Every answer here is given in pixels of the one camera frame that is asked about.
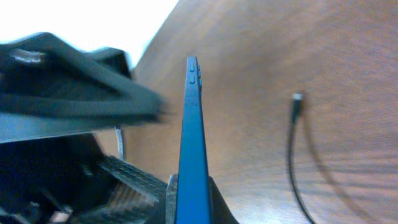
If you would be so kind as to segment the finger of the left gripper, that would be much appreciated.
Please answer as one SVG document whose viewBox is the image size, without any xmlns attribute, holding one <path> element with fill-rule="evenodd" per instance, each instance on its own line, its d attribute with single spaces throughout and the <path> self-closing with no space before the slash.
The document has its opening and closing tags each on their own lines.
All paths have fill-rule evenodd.
<svg viewBox="0 0 398 224">
<path fill-rule="evenodd" d="M 49 32 L 1 46 L 1 142 L 153 121 L 164 102 Z"/>
</svg>

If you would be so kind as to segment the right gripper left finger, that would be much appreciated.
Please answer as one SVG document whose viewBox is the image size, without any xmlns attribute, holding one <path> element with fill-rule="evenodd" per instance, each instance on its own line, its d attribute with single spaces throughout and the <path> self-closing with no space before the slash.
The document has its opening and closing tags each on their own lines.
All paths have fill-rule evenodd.
<svg viewBox="0 0 398 224">
<path fill-rule="evenodd" d="M 177 208 L 178 174 L 170 176 L 165 196 L 165 223 L 174 224 Z"/>
</svg>

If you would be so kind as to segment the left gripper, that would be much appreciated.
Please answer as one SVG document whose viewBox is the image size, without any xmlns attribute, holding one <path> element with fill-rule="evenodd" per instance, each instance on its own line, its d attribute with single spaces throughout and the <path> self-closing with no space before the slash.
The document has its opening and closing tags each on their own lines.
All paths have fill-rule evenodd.
<svg viewBox="0 0 398 224">
<path fill-rule="evenodd" d="M 100 173 L 113 182 L 107 189 Z M 92 134 L 1 144 L 1 209 L 7 213 L 36 204 L 45 218 L 71 208 L 77 214 L 68 223 L 165 223 L 166 188 L 128 162 L 104 158 Z"/>
</svg>

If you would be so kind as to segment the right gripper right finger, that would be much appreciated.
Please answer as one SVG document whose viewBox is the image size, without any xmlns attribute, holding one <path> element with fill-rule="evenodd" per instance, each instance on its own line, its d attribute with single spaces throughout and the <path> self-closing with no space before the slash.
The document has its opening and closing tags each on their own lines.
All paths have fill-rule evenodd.
<svg viewBox="0 0 398 224">
<path fill-rule="evenodd" d="M 212 177 L 209 177 L 211 209 L 214 224 L 238 224 Z"/>
</svg>

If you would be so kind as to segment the blue screen smartphone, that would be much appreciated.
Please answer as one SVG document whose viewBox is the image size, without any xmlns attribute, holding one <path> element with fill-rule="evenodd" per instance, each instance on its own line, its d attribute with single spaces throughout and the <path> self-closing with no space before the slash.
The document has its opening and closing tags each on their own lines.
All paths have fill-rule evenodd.
<svg viewBox="0 0 398 224">
<path fill-rule="evenodd" d="M 213 223 L 200 66 L 194 56 L 187 58 L 175 223 Z"/>
</svg>

